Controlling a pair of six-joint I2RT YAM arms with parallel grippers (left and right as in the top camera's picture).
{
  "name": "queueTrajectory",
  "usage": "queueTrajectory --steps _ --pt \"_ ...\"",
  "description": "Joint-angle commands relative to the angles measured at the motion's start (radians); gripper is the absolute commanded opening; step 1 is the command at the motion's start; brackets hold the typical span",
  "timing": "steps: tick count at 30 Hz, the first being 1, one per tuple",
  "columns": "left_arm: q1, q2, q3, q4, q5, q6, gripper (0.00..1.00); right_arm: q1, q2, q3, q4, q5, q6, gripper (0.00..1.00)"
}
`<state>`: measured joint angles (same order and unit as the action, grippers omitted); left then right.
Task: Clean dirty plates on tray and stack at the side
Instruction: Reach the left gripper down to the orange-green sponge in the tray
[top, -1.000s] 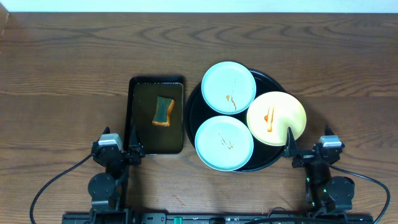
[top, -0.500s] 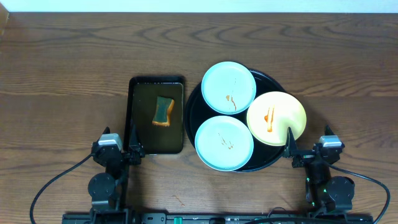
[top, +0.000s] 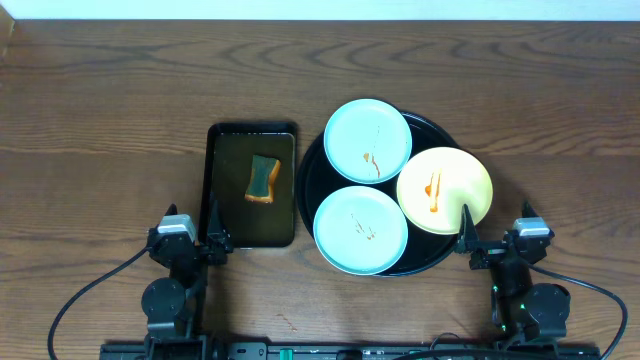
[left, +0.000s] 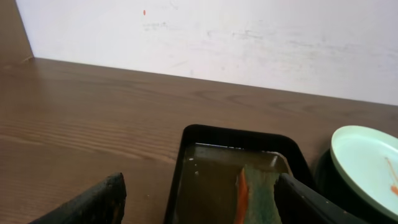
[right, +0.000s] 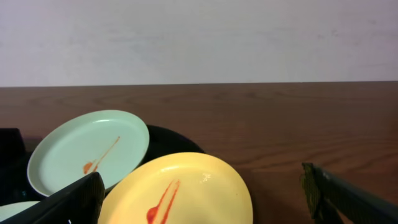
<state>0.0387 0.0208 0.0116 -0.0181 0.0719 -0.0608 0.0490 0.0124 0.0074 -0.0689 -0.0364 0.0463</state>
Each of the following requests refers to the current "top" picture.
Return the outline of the yellow plate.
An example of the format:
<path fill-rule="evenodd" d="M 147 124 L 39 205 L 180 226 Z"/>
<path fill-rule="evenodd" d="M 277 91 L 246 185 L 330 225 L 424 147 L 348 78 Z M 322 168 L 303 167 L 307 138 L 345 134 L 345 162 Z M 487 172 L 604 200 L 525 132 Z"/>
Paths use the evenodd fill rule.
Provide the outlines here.
<path fill-rule="evenodd" d="M 413 156 L 400 172 L 396 196 L 406 218 L 418 228 L 452 235 L 469 208 L 474 224 L 493 201 L 489 172 L 478 158 L 453 147 L 435 147 Z"/>

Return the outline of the green and orange sponge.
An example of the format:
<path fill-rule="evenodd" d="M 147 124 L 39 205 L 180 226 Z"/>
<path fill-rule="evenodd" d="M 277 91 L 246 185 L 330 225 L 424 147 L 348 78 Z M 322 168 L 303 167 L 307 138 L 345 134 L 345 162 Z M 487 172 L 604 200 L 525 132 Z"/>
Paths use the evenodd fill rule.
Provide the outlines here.
<path fill-rule="evenodd" d="M 250 202 L 273 203 L 274 184 L 281 162 L 276 158 L 253 155 L 249 184 L 244 199 Z"/>

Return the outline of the light blue plate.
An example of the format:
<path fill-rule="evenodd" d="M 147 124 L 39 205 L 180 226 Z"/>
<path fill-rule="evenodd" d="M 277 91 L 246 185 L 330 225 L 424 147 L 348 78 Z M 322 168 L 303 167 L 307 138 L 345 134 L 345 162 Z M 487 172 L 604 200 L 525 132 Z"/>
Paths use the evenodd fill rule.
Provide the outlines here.
<path fill-rule="evenodd" d="M 333 168 L 359 184 L 378 184 L 400 173 L 413 139 L 399 110 L 376 99 L 357 99 L 339 107 L 328 120 L 323 145 Z"/>
<path fill-rule="evenodd" d="M 408 225 L 399 205 L 366 186 L 349 186 L 322 201 L 313 221 L 313 237 L 323 257 L 353 275 L 390 269 L 408 244 Z"/>

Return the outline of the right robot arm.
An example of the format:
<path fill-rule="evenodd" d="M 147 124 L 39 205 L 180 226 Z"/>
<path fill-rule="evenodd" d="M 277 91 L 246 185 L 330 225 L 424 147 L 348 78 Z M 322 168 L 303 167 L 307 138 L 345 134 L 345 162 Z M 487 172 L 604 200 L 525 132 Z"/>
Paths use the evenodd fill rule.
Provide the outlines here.
<path fill-rule="evenodd" d="M 530 266 L 546 257 L 553 238 L 551 228 L 525 203 L 522 216 L 502 240 L 482 241 L 469 206 L 462 206 L 454 251 L 470 256 L 472 270 L 491 273 L 492 322 L 504 332 L 504 338 L 495 342 L 497 349 L 553 344 L 567 334 L 568 290 L 557 284 L 535 284 L 530 273 Z"/>

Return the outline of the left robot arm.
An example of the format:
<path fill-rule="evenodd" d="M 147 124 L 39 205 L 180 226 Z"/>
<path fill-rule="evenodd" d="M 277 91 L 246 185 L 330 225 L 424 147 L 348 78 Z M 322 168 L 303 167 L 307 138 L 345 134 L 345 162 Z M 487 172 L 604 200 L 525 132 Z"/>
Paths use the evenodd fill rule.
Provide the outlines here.
<path fill-rule="evenodd" d="M 216 351 L 201 332 L 208 286 L 208 269 L 227 263 L 233 251 L 230 234 L 221 221 L 218 202 L 210 202 L 200 241 L 191 217 L 171 205 L 148 231 L 147 251 L 169 270 L 144 290 L 141 307 L 147 316 L 145 338 L 149 359 L 211 359 Z"/>

